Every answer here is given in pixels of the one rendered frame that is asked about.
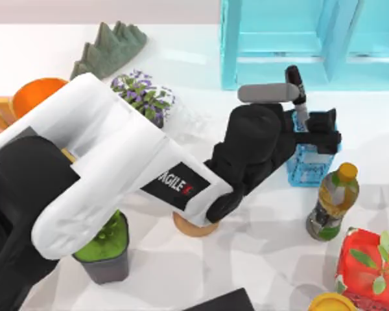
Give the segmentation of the black and grey marker pen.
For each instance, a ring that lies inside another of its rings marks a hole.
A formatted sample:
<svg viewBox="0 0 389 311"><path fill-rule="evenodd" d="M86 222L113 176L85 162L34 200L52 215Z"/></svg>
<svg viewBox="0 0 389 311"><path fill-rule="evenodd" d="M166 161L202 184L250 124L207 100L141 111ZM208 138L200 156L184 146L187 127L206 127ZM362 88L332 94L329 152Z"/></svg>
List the black and grey marker pen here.
<svg viewBox="0 0 389 311"><path fill-rule="evenodd" d="M307 120L309 119L309 114L307 111L307 95L305 93L303 80L301 78L299 69L296 65L290 65L285 70L285 80L288 83L294 84L299 89L299 96L292 103L294 104L296 110L297 120L302 125L304 131L307 131Z"/></svg>

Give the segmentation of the blue mesh basket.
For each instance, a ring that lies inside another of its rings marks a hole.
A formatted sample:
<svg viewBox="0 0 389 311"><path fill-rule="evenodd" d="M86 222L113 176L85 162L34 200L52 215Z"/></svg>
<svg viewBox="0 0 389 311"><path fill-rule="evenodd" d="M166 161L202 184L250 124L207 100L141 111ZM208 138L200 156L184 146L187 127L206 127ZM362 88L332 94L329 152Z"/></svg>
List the blue mesh basket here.
<svg viewBox="0 0 389 311"><path fill-rule="evenodd" d="M292 114L292 121L295 132L310 132L303 130L295 112ZM295 187L318 187L329 172L336 154L319 154L316 146L297 144L293 156L287 161L289 183Z"/></svg>

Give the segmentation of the yellow-capped green tea bottle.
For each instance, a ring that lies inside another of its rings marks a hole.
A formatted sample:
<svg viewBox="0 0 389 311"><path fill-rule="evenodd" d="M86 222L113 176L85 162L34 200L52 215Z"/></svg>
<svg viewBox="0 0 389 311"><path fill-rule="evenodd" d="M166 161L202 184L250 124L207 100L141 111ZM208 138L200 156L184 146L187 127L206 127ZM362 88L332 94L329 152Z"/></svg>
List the yellow-capped green tea bottle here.
<svg viewBox="0 0 389 311"><path fill-rule="evenodd" d="M314 239L330 241L339 234L345 214L359 196L357 174L357 167L345 162L322 180L314 209L306 219L307 232Z"/></svg>

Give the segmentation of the pale grey rounded box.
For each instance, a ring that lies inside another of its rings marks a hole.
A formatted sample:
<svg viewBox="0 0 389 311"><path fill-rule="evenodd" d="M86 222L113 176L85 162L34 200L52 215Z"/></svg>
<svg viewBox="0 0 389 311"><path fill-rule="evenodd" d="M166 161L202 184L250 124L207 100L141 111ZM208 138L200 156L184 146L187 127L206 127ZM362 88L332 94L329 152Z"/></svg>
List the pale grey rounded box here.
<svg viewBox="0 0 389 311"><path fill-rule="evenodd" d="M237 91L237 97L243 103L292 102L299 96L299 88L290 83L244 85Z"/></svg>

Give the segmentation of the light blue rack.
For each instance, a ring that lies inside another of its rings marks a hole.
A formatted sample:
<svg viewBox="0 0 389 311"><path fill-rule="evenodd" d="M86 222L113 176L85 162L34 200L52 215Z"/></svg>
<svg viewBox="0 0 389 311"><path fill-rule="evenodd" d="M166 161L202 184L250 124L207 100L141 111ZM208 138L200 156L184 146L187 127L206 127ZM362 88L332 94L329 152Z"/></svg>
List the light blue rack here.
<svg viewBox="0 0 389 311"><path fill-rule="evenodd" d="M281 82L389 91L389 0L220 0L223 89Z"/></svg>

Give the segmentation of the red pot with green plant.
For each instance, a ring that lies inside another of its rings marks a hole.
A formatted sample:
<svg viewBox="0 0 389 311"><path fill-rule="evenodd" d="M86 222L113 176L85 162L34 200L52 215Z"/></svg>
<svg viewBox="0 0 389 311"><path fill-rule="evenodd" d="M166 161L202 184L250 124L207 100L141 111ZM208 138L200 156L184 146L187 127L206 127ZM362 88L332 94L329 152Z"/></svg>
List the red pot with green plant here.
<svg viewBox="0 0 389 311"><path fill-rule="evenodd" d="M389 311L389 234L351 228L343 241L336 291L361 311Z"/></svg>

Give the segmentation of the round wooden coaster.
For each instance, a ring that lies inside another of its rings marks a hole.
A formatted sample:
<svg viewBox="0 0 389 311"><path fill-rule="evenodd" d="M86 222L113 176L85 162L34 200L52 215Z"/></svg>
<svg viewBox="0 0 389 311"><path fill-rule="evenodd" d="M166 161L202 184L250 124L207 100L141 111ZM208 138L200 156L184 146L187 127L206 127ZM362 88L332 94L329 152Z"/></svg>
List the round wooden coaster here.
<svg viewBox="0 0 389 311"><path fill-rule="evenodd" d="M219 223L215 223L215 224L209 224L205 227L198 227L192 224L191 222L187 221L185 218L183 218L176 212L172 213L172 218L176 228L181 233L195 238L200 238L203 236L210 235L218 228L219 225Z"/></svg>

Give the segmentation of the yellow round lid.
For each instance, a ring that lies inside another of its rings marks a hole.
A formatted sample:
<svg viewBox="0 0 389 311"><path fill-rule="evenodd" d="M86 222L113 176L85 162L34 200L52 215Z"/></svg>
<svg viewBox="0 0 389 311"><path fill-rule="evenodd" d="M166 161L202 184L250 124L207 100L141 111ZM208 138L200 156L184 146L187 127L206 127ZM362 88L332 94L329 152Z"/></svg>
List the yellow round lid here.
<svg viewBox="0 0 389 311"><path fill-rule="evenodd" d="M312 300L308 311L358 311L358 308L343 295L323 293Z"/></svg>

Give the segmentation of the purple flower plant pot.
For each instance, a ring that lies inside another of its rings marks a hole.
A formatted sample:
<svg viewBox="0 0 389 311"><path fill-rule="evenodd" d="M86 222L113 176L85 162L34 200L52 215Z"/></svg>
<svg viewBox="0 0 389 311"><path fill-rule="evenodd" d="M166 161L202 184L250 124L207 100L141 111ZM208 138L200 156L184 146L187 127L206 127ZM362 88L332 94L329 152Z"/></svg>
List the purple flower plant pot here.
<svg viewBox="0 0 389 311"><path fill-rule="evenodd" d="M153 83L153 77L141 70L116 76L111 89L158 128L163 128L176 102L172 90Z"/></svg>

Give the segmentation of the flat black board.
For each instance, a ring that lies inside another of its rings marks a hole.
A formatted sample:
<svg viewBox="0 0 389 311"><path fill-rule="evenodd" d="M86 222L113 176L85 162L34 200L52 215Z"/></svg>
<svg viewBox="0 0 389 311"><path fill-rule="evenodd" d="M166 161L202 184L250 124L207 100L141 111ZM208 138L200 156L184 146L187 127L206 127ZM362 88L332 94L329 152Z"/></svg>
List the flat black board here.
<svg viewBox="0 0 389 311"><path fill-rule="evenodd" d="M183 311L255 311L244 288L236 289Z"/></svg>

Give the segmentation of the grey-green mountain ornament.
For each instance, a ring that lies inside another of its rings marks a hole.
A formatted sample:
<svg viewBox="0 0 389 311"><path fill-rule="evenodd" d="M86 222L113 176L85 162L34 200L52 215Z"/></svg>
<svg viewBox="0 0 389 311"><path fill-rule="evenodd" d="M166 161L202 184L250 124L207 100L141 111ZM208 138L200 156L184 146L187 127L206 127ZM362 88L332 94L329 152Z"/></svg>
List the grey-green mountain ornament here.
<svg viewBox="0 0 389 311"><path fill-rule="evenodd" d="M133 24L117 21L114 28L110 28L102 22L95 42L85 43L70 79L84 73L92 73L100 80L107 78L136 57L147 41L148 36Z"/></svg>

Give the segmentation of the green plant in grey pot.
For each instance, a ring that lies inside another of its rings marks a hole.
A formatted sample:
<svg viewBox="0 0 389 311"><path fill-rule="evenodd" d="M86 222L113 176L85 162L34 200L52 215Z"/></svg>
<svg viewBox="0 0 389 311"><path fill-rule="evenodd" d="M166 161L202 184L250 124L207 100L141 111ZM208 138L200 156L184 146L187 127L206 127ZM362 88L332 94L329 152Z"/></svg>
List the green plant in grey pot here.
<svg viewBox="0 0 389 311"><path fill-rule="evenodd" d="M117 210L73 258L81 263L94 283L121 282L129 275L129 241L127 218Z"/></svg>

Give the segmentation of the orange bowl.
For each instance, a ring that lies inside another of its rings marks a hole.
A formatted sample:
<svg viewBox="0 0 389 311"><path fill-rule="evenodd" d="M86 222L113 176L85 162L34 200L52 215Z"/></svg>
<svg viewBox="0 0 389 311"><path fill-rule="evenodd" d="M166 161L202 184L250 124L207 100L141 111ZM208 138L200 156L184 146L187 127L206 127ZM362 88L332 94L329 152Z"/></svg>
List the orange bowl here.
<svg viewBox="0 0 389 311"><path fill-rule="evenodd" d="M12 97L12 109L16 119L22 118L67 83L68 81L61 78L39 78L25 84Z"/></svg>

